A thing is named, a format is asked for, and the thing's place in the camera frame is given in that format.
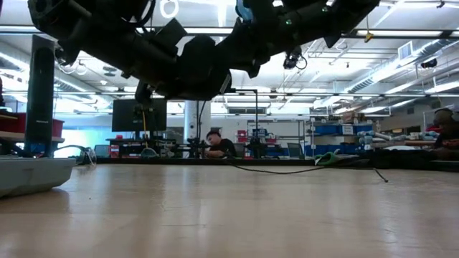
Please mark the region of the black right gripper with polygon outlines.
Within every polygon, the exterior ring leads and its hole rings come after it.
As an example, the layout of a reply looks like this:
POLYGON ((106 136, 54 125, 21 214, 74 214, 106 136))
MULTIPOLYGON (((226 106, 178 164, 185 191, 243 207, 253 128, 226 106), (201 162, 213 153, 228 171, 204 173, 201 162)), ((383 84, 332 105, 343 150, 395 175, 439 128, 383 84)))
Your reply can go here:
POLYGON ((216 61, 227 69, 249 70, 249 77, 257 77, 273 55, 292 52, 297 46, 286 19, 255 14, 250 24, 236 24, 216 46, 216 61))

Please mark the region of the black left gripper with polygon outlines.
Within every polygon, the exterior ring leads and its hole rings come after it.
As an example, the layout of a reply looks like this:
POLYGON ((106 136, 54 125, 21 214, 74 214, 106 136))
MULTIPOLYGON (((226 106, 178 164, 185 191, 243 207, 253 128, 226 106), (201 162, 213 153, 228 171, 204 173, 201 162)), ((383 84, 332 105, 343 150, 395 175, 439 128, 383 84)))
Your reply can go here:
POLYGON ((176 64, 166 70, 167 78, 152 84, 139 82, 135 100, 142 104, 150 103, 153 92, 166 99, 192 100, 195 87, 217 67, 215 52, 216 44, 211 37, 194 37, 184 45, 176 64))

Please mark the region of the black bar stand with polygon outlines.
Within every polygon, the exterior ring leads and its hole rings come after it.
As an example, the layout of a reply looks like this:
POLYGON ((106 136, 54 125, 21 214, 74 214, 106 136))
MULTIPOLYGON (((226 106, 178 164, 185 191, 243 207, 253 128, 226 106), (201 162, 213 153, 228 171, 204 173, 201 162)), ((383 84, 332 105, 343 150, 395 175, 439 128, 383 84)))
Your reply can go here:
POLYGON ((255 94, 255 133, 252 135, 250 139, 250 147, 252 149, 254 159, 260 158, 260 139, 258 136, 258 92, 256 89, 231 89, 230 93, 237 93, 239 95, 242 95, 243 93, 246 92, 253 92, 255 94))

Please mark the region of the black tripod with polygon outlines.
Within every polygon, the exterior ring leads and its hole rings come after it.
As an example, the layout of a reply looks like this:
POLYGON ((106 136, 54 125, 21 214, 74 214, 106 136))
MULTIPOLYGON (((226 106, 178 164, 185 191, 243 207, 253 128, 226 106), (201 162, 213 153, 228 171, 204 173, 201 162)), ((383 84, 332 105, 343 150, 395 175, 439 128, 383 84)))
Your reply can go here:
POLYGON ((185 143, 172 145, 169 149, 175 158, 203 159, 205 151, 209 148, 205 140, 188 138, 185 143))

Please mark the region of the black computer monitor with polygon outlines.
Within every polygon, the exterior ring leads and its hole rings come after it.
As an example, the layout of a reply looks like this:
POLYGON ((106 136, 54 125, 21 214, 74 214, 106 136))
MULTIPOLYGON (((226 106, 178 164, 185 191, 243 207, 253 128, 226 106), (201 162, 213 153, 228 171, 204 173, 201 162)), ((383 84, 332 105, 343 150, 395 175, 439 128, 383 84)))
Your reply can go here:
POLYGON ((114 100, 113 132, 164 131, 167 126, 167 101, 152 99, 147 105, 136 100, 114 100))

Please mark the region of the person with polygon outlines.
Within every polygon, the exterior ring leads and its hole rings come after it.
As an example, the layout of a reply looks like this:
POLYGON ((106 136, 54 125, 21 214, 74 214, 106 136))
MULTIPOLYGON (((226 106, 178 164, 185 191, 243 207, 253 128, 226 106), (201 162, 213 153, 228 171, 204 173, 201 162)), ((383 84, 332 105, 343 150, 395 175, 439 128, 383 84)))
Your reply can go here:
POLYGON ((459 113, 448 108, 436 110, 434 124, 440 129, 433 149, 437 159, 459 161, 459 113))
POLYGON ((209 148, 204 152, 206 157, 237 157, 234 143, 229 139, 222 138, 218 131, 209 131, 207 133, 207 142, 209 143, 209 148))

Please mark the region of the yellow hanging tag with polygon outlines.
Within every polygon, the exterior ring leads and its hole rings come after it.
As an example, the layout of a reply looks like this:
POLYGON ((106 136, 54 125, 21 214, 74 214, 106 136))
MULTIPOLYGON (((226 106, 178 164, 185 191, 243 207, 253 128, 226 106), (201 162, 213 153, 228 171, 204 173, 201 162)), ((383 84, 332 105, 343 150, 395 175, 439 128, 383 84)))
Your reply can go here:
POLYGON ((369 16, 366 16, 366 34, 365 34, 364 42, 368 43, 373 38, 374 38, 374 34, 370 32, 369 16))

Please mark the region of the grey glove green cuff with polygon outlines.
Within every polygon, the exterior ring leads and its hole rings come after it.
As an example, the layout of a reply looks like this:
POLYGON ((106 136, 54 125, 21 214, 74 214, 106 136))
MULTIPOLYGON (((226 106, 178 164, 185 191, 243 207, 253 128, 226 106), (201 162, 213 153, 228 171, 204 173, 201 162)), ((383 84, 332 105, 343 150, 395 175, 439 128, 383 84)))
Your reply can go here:
POLYGON ((319 154, 314 157, 316 166, 330 166, 338 162, 341 156, 337 152, 327 152, 325 154, 319 154))

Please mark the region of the red plastic storage bin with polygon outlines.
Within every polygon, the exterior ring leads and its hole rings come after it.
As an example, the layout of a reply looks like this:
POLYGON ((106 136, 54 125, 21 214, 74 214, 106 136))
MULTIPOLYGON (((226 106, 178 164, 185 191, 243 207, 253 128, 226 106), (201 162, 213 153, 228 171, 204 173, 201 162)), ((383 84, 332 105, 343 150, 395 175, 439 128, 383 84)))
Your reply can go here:
MULTIPOLYGON (((52 137, 62 137, 64 121, 54 119, 52 122, 52 137)), ((26 114, 14 113, 12 115, 0 114, 0 131, 11 133, 25 133, 26 114)))

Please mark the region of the wooden shelf board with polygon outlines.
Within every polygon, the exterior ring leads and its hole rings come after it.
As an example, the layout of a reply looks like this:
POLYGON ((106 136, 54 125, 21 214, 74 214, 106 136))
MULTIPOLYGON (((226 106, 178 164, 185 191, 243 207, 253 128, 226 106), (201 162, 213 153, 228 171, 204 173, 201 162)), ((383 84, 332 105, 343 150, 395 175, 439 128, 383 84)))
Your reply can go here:
MULTIPOLYGON (((13 133, 7 131, 0 131, 0 138, 5 138, 7 140, 16 141, 16 142, 24 142, 25 141, 25 134, 23 133, 13 133)), ((60 137, 52 136, 52 142, 56 143, 64 143, 65 139, 60 137)))

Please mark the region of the grey tool kit case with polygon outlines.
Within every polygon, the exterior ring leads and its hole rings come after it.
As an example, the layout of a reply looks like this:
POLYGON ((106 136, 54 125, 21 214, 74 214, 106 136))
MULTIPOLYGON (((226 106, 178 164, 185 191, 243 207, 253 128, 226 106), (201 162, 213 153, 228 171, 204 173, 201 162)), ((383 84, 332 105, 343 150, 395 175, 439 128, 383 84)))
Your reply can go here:
POLYGON ((70 179, 72 158, 0 157, 0 199, 48 191, 70 179))

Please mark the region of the black upright post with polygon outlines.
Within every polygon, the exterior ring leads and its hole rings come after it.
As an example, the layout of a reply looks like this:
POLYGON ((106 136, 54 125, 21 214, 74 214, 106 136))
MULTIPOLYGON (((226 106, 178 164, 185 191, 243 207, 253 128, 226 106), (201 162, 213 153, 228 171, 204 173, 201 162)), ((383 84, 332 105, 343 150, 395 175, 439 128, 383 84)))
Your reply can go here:
POLYGON ((54 73, 54 43, 33 35, 27 92, 25 150, 36 151, 36 147, 39 146, 44 157, 52 156, 54 73))

